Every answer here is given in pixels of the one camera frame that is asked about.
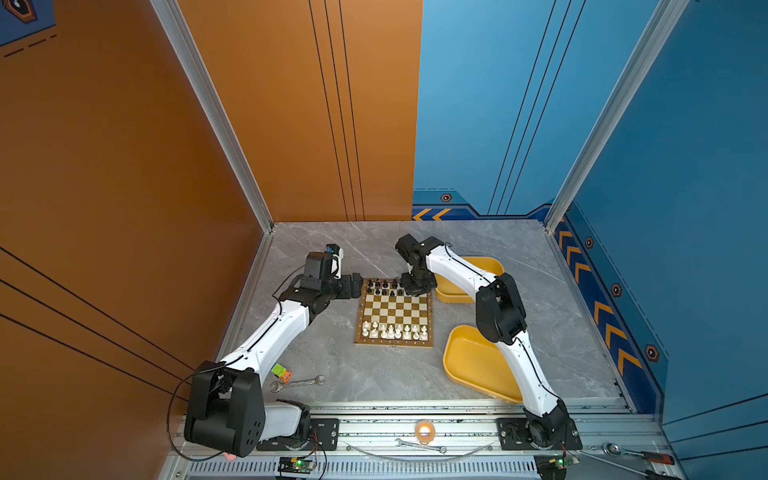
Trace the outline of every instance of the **yellow container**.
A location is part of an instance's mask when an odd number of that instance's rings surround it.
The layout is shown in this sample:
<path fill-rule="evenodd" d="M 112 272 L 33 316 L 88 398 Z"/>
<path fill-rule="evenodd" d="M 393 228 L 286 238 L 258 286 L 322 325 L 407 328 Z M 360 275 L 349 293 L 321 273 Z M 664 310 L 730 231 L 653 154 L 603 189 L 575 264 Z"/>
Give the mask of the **yellow container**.
<path fill-rule="evenodd" d="M 487 272 L 491 272 L 494 275 L 501 275 L 504 273 L 504 267 L 491 257 L 462 257 L 472 265 L 481 268 Z M 474 303 L 475 299 L 467 295 L 464 290 L 458 288 L 452 282 L 449 282 L 445 277 L 435 275 L 437 278 L 437 294 L 438 300 L 444 303 Z"/>
<path fill-rule="evenodd" d="M 523 403 L 507 360 L 474 326 L 459 325 L 451 331 L 442 366 L 459 385 L 505 402 Z"/>

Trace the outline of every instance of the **chessboard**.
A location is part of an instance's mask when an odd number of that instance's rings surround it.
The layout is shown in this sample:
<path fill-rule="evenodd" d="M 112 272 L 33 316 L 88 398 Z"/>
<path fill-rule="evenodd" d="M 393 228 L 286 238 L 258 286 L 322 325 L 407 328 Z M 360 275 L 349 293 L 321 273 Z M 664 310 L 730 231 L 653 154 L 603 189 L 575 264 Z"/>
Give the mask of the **chessboard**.
<path fill-rule="evenodd" d="M 434 346 L 432 293 L 410 296 L 399 283 L 390 278 L 363 280 L 355 343 Z"/>

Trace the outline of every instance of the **roll of tape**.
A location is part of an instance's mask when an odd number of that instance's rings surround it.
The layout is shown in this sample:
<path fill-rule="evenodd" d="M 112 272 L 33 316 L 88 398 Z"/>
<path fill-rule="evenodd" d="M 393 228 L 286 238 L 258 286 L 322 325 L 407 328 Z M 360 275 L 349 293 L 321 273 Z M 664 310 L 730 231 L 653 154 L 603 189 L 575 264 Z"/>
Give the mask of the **roll of tape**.
<path fill-rule="evenodd" d="M 422 445 L 427 445 L 435 439 L 435 426 L 429 420 L 422 420 L 416 424 L 416 439 Z"/>

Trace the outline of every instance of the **black mounting plate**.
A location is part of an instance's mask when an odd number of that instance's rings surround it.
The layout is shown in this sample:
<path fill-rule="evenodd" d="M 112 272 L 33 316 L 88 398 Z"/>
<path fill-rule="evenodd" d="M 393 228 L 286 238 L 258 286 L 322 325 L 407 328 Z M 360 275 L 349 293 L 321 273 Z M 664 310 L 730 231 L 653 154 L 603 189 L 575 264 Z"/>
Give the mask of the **black mounting plate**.
<path fill-rule="evenodd" d="M 317 433 L 317 440 L 326 452 L 336 450 L 339 439 L 339 419 L 310 419 L 310 438 Z M 298 449 L 289 449 L 285 442 L 279 439 L 264 440 L 256 444 L 259 452 L 296 452 L 312 450 L 315 445 L 308 440 Z"/>
<path fill-rule="evenodd" d="M 496 428 L 498 429 L 498 439 L 502 443 L 502 450 L 535 450 L 536 452 L 546 452 L 552 450 L 560 453 L 560 445 L 555 445 L 551 449 L 538 449 L 531 443 L 531 434 L 528 433 L 528 420 L 519 419 L 496 419 Z M 568 450 L 581 450 L 581 437 L 578 435 L 576 423 L 573 419 L 568 420 L 568 426 L 565 427 L 565 448 Z"/>

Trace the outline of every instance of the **yellow chevron arrow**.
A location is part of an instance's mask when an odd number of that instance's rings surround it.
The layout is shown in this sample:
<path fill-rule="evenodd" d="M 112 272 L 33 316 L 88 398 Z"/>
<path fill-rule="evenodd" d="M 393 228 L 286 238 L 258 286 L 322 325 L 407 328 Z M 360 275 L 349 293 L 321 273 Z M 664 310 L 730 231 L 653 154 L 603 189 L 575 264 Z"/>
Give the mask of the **yellow chevron arrow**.
<path fill-rule="evenodd" d="M 440 217 L 441 217 L 443 214 L 446 214 L 446 213 L 448 213 L 449 211 L 451 211 L 451 209 L 450 209 L 450 208 L 446 208 L 445 210 L 443 210 L 443 211 L 442 211 L 442 212 L 440 212 L 439 214 L 437 214 L 437 215 L 435 215 L 434 217 L 432 217 L 432 219 L 433 219 L 433 220 L 440 220 L 440 221 L 442 221 L 442 218 L 440 218 Z"/>
<path fill-rule="evenodd" d="M 426 214 L 426 213 L 427 213 L 427 212 L 429 212 L 430 210 L 431 210 L 431 208 L 425 208 L 424 210 L 422 210 L 422 211 L 418 212 L 418 213 L 417 213 L 417 214 L 416 214 L 416 215 L 413 217 L 413 220 L 418 220 L 419 222 L 422 222 L 422 221 L 424 221 L 424 220 L 422 220 L 422 215 L 423 215 L 423 214 Z"/>
<path fill-rule="evenodd" d="M 608 346 L 608 349 L 611 349 L 611 334 L 615 333 L 616 335 L 619 335 L 623 339 L 627 339 L 627 334 L 619 330 L 613 325 L 605 325 L 605 345 Z"/>
<path fill-rule="evenodd" d="M 600 320 L 598 319 L 598 317 L 600 316 L 600 310 L 603 310 L 604 312 L 608 312 L 611 315 L 615 315 L 615 313 L 612 310 L 612 308 L 610 308 L 605 303 L 595 302 L 594 303 L 594 322 L 595 322 L 596 325 L 600 325 Z"/>
<path fill-rule="evenodd" d="M 563 230 L 560 232 L 560 250 L 563 250 L 563 237 L 573 237 L 573 236 L 574 234 L 566 230 Z"/>
<path fill-rule="evenodd" d="M 581 253 L 581 250 L 577 247 L 568 247 L 566 251 L 568 252 L 568 255 L 565 257 L 565 262 L 568 266 L 571 266 L 571 253 Z"/>
<path fill-rule="evenodd" d="M 584 265 L 583 263 L 576 262 L 576 271 L 574 272 L 574 276 L 576 277 L 576 283 L 578 283 L 578 273 L 581 270 L 586 270 L 588 272 L 592 271 L 589 265 Z"/>
<path fill-rule="evenodd" d="M 619 349 L 619 373 L 621 374 L 621 376 L 624 376 L 624 360 L 625 359 L 637 365 L 638 368 L 641 368 L 641 369 L 643 368 L 643 366 L 640 364 L 640 360 L 634 358 L 632 355 L 630 355 L 629 353 L 626 353 L 622 349 Z"/>

